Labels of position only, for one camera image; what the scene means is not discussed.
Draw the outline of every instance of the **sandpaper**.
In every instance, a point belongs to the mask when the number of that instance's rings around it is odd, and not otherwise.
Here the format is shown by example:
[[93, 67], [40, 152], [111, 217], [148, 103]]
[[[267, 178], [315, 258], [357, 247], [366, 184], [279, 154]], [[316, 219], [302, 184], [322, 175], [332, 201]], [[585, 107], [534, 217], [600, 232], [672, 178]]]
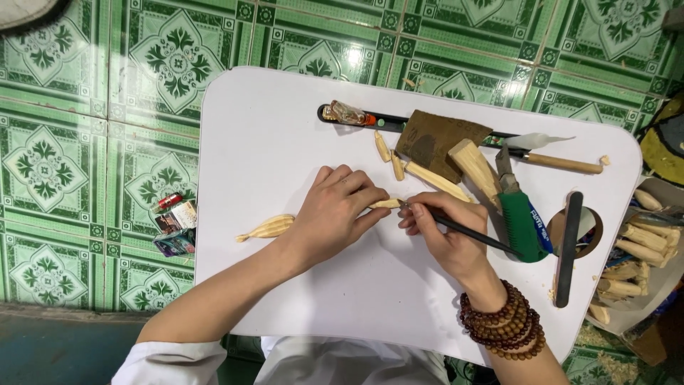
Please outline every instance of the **sandpaper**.
[[463, 139], [480, 144], [491, 132], [481, 124], [415, 110], [396, 150], [433, 173], [459, 183], [463, 172], [447, 153]]

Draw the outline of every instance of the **nail file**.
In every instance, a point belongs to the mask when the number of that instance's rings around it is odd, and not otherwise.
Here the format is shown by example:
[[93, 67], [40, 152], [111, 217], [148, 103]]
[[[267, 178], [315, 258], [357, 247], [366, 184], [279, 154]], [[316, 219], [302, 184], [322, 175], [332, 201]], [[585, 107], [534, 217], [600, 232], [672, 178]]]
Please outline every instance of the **nail file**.
[[577, 246], [577, 232], [582, 213], [584, 195], [579, 191], [568, 194], [565, 205], [565, 230], [561, 239], [560, 256], [556, 265], [556, 279], [554, 284], [556, 308], [564, 308], [570, 299], [570, 282], [573, 278], [575, 263], [575, 247]]

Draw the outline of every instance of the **small box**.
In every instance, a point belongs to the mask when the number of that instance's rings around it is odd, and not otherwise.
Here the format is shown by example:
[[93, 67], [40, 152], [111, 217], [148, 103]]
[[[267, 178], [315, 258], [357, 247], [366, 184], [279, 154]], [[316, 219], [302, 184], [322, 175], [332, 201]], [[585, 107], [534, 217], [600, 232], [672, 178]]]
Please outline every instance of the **small box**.
[[159, 215], [155, 222], [164, 234], [177, 232], [181, 229], [194, 229], [197, 227], [197, 211], [191, 201], [183, 202], [171, 209], [171, 211]]
[[171, 234], [160, 234], [152, 240], [165, 257], [195, 252], [195, 229], [181, 229]]

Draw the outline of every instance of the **white table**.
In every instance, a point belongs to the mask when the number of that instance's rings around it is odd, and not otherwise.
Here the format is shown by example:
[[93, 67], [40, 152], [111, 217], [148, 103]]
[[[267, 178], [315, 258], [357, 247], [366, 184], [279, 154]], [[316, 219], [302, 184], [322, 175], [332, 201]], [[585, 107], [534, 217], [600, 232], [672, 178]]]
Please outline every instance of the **white table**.
[[[517, 286], [539, 312], [547, 342], [563, 360], [594, 292], [597, 281], [592, 276], [601, 275], [641, 170], [637, 143], [628, 132], [608, 125], [282, 71], [234, 68], [211, 82], [202, 106], [195, 283], [266, 245], [270, 240], [236, 243], [233, 237], [271, 216], [296, 214], [321, 165], [346, 163], [363, 169], [394, 197], [431, 190], [411, 175], [395, 180], [391, 165], [379, 158], [373, 130], [336, 129], [319, 121], [316, 109], [333, 99], [396, 116], [408, 117], [418, 109], [499, 132], [576, 136], [535, 152], [584, 162], [610, 156], [611, 165], [600, 175], [512, 161], [522, 189], [545, 223], [564, 207], [571, 190], [583, 192], [584, 205], [603, 221], [602, 241], [575, 261], [566, 308], [555, 308], [548, 297], [557, 257], [525, 264], [492, 248], [487, 254], [499, 276]], [[383, 134], [394, 147], [399, 135]], [[481, 150], [494, 164], [497, 151]], [[421, 238], [397, 228], [398, 221], [390, 215], [335, 258], [270, 292], [232, 333], [365, 338], [487, 365], [484, 347], [465, 335], [458, 322], [461, 287], [435, 263]], [[502, 220], [495, 217], [489, 223], [489, 234], [497, 237], [492, 221]]]

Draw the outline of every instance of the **beaded bracelet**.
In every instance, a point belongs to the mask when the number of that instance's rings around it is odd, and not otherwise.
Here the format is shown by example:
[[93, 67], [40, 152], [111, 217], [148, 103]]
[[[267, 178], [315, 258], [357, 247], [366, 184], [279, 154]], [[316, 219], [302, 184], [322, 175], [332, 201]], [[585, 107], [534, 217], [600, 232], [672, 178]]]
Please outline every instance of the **beaded bracelet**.
[[[478, 312], [470, 304], [466, 293], [461, 294], [459, 319], [466, 333], [477, 343], [506, 360], [531, 360], [546, 346], [544, 330], [539, 324], [539, 314], [529, 307], [529, 302], [520, 291], [505, 280], [506, 304], [492, 313]], [[527, 351], [510, 353], [508, 350], [522, 349], [534, 345]]]

